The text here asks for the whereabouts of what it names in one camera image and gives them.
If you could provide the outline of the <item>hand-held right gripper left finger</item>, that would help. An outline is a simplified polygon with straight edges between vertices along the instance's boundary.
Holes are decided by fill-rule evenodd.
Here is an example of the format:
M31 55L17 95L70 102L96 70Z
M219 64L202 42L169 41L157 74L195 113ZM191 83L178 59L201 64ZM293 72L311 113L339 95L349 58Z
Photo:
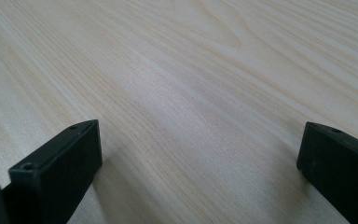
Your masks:
M11 223L66 224L102 164L99 121L66 128L8 170Z

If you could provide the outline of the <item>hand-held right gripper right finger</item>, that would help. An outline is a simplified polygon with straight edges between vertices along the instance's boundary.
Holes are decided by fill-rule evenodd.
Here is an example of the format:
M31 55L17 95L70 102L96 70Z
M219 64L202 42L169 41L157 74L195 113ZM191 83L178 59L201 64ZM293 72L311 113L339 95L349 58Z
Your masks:
M351 224L358 224L358 139L308 122L297 169Z

